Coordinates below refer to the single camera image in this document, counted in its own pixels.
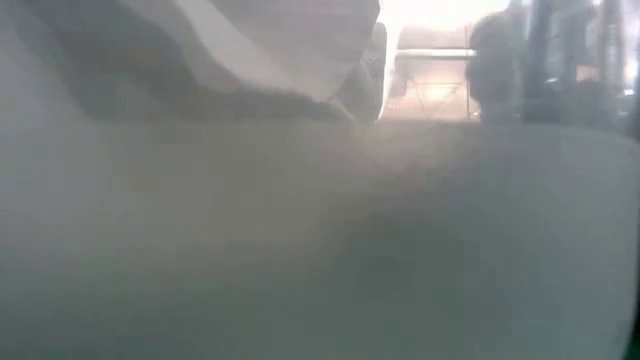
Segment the large white shirt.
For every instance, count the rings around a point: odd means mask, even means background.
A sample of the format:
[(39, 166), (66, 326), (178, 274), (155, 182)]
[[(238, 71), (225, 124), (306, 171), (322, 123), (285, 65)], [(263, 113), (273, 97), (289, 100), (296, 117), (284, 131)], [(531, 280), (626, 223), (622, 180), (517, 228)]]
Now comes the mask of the large white shirt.
[(0, 0), (88, 116), (109, 121), (341, 120), (380, 0)]

